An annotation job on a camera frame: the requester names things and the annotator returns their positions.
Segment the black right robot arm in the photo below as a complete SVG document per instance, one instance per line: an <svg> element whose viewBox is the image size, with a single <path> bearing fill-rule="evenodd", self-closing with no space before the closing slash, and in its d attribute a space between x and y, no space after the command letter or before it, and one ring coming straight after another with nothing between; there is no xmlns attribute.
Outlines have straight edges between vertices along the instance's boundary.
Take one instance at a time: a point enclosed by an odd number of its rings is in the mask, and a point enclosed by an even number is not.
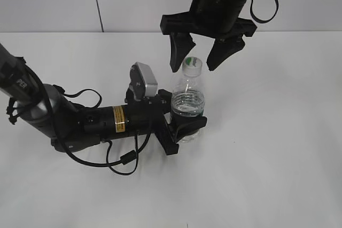
<svg viewBox="0 0 342 228"><path fill-rule="evenodd" d="M195 47L192 35L214 39L206 63L210 71L241 51L243 37L256 31L252 20L240 18L247 0L192 0L189 11L163 15L160 28L170 38L170 67L177 72L190 51Z"/></svg>

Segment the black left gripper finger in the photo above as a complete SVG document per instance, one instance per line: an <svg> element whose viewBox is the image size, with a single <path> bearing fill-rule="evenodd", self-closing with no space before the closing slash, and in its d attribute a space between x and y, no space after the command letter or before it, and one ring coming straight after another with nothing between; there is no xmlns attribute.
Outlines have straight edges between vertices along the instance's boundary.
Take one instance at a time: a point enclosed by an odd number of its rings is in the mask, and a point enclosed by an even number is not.
<svg viewBox="0 0 342 228"><path fill-rule="evenodd" d="M199 130L204 128L206 123L207 117L205 116L184 117L173 115L170 127L177 143L188 143L196 139Z"/></svg>
<svg viewBox="0 0 342 228"><path fill-rule="evenodd" d="M171 111L172 93L165 89L160 89L158 90L158 95L161 98L163 113L169 113Z"/></svg>

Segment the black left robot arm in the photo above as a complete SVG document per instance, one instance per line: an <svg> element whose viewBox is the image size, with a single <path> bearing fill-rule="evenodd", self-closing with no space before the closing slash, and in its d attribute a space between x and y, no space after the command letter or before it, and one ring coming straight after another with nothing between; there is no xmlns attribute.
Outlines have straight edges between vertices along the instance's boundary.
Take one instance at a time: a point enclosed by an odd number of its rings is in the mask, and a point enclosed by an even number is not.
<svg viewBox="0 0 342 228"><path fill-rule="evenodd" d="M78 152L107 140L154 134L167 155L178 152L178 142L203 128L207 118L172 113L172 94L157 88L151 68L136 62L130 69L125 104L85 107L57 85L44 86L47 109L38 83L22 57L1 48L1 91L10 98L6 113L11 123L23 119L51 140L55 150Z"/></svg>

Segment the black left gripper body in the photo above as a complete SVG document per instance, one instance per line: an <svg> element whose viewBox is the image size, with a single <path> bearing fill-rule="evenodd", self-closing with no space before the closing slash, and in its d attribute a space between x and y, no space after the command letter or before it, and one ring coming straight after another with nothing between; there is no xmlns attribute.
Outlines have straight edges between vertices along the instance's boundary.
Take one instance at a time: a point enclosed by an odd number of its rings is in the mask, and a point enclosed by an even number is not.
<svg viewBox="0 0 342 228"><path fill-rule="evenodd" d="M160 97L115 106L115 134L124 138L134 136L135 132L140 135L153 133L166 155L177 154L179 145L173 137L165 114Z"/></svg>

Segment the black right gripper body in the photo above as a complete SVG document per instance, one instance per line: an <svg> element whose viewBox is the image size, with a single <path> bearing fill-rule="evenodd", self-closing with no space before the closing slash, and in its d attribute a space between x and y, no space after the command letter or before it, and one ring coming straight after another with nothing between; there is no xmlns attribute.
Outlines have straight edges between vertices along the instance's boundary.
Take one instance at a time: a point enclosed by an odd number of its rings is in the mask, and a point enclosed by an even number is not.
<svg viewBox="0 0 342 228"><path fill-rule="evenodd" d="M164 35L193 33L215 39L236 35L251 37L257 26L252 20L239 18L247 0L192 0L188 12L163 15L160 23Z"/></svg>

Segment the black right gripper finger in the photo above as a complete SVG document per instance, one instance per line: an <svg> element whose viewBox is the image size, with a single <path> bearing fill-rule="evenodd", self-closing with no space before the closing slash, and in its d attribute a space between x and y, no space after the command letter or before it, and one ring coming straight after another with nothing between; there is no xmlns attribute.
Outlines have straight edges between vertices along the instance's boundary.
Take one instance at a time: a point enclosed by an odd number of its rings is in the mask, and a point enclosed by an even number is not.
<svg viewBox="0 0 342 228"><path fill-rule="evenodd" d="M196 46L190 33L171 33L170 36L170 67L176 73L185 57Z"/></svg>
<svg viewBox="0 0 342 228"><path fill-rule="evenodd" d="M226 39L216 39L207 58L209 71L217 69L226 59L241 51L245 42L242 35L229 37Z"/></svg>

